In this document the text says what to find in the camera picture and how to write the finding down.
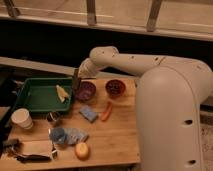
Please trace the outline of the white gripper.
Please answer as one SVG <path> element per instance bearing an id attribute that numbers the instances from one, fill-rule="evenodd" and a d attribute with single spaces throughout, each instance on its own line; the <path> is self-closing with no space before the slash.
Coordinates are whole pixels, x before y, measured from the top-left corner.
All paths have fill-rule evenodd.
<path id="1" fill-rule="evenodd" d="M 94 78 L 99 70 L 100 68 L 91 59 L 86 58 L 77 68 L 77 77 L 81 79 Z"/>

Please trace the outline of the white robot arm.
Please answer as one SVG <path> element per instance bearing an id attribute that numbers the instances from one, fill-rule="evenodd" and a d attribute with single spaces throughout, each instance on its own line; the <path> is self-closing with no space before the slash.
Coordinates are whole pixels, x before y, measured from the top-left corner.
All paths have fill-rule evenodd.
<path id="1" fill-rule="evenodd" d="M 136 123 L 142 171 L 204 171 L 200 105 L 213 93 L 213 71 L 196 59 L 122 54 L 96 47 L 80 78 L 112 67 L 139 78 Z"/>

